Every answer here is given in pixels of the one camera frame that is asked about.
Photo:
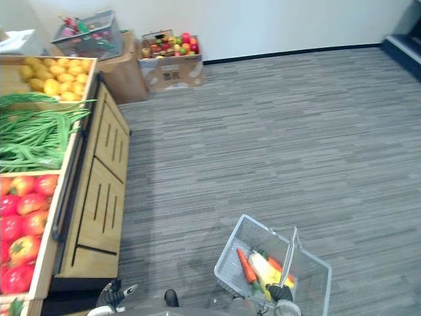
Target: fruit box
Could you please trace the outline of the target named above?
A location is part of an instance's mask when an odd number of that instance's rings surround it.
[[[27,56],[2,56],[0,65],[0,95],[16,93],[16,91],[24,90],[29,92],[30,87],[27,82],[23,81],[20,76],[20,67],[24,65],[24,59]],[[37,59],[55,59],[58,60],[63,57],[51,57],[51,56],[36,56]],[[89,87],[95,73],[97,66],[96,58],[77,58],[77,57],[64,57],[69,60],[72,59],[88,59],[91,60],[91,68],[87,74],[87,80],[85,83],[85,90],[82,96],[82,101],[86,100],[89,93]],[[72,105],[77,105],[80,101],[59,101],[59,106],[54,103],[48,102],[25,102],[16,103],[10,105],[8,108],[13,110],[60,110],[70,109]]]
[[[150,92],[203,85],[205,76],[200,46],[197,55],[145,59],[141,55],[145,45],[144,41],[137,43],[137,61]]]

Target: wooden crate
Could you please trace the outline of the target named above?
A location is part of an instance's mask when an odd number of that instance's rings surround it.
[[[27,56],[2,56],[0,64],[0,95],[16,93],[17,90],[28,90],[30,87],[28,83],[24,82],[20,77],[20,67],[24,64],[24,59]],[[91,60],[91,69],[87,74],[87,81],[85,84],[85,92],[82,96],[82,101],[86,100],[89,93],[89,87],[91,86],[93,75],[97,67],[96,58],[79,58],[79,57],[51,57],[51,56],[35,56],[38,59],[89,59]],[[9,106],[9,109],[14,110],[60,110],[70,109],[72,105],[78,104],[79,101],[59,101],[59,105],[48,102],[36,102],[36,103],[17,103]]]

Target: apple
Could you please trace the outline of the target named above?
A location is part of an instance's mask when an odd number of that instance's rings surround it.
[[[191,48],[191,50],[192,50],[192,51],[194,51],[195,53],[198,53],[198,52],[199,52],[199,48],[198,48],[197,44],[191,44],[191,45],[190,45],[190,48]]]
[[[184,32],[182,35],[182,41],[183,43],[190,44],[190,34]]]

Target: black baseboard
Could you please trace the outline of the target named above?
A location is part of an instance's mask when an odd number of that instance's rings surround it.
[[[259,58],[285,56],[285,55],[315,53],[315,52],[319,52],[319,51],[339,51],[339,50],[342,50],[342,49],[380,47],[380,45],[381,45],[381,43],[374,43],[374,44],[362,44],[362,45],[346,45],[346,46],[333,46],[333,47],[300,49],[298,51],[280,51],[280,52],[277,52],[277,53],[268,53],[268,54],[259,54],[259,55],[214,59],[212,61],[204,61],[203,64],[204,65],[213,65],[213,64],[230,63],[230,62],[233,62],[233,61],[247,61],[249,59],[259,59]]]

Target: tomato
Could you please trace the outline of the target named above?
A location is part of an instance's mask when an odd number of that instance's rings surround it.
[[[12,264],[19,265],[37,259],[40,244],[39,238],[29,235],[15,240],[9,248]]]
[[[14,241],[22,235],[22,217],[11,215],[1,218],[0,234],[2,240]]]
[[[54,194],[55,186],[59,176],[57,174],[44,174],[35,180],[35,192],[45,196],[52,196]]]
[[[9,178],[0,178],[1,196],[8,194],[11,188],[11,180]]]
[[[0,214],[1,216],[16,215],[18,213],[18,196],[12,196],[10,194],[2,196],[0,199]]]
[[[22,230],[26,235],[41,235],[47,223],[48,212],[36,211],[26,215],[22,222]]]
[[[1,278],[1,291],[4,294],[29,291],[35,265],[23,264],[7,271]]]
[[[35,211],[48,210],[47,200],[38,193],[31,193],[23,196],[18,202],[18,213],[26,215]]]
[[[4,264],[9,260],[9,248],[11,246],[12,242],[10,240],[1,240],[1,260],[0,263]]]
[[[11,192],[17,196],[25,196],[32,193],[35,188],[35,178],[33,176],[17,176],[11,183]]]

